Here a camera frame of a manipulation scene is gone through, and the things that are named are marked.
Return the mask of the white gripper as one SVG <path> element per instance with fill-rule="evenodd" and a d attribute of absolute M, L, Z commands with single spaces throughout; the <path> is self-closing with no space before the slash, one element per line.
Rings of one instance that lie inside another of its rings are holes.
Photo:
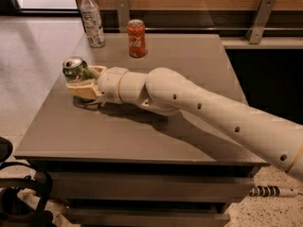
<path fill-rule="evenodd" d="M 121 104 L 119 84 L 128 69 L 107 68 L 102 65 L 89 65 L 88 69 L 92 78 L 80 82 L 78 85 L 67 84 L 68 92 L 73 96 L 91 100 L 92 104 Z"/>

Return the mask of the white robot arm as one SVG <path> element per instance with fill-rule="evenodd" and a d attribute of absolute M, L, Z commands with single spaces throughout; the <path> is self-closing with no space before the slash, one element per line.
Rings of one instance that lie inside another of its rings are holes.
<path fill-rule="evenodd" d="M 271 165 L 303 181 L 303 127 L 209 92 L 168 68 L 65 66 L 70 94 L 95 103 L 130 103 L 156 114 L 183 110 L 202 118 Z"/>

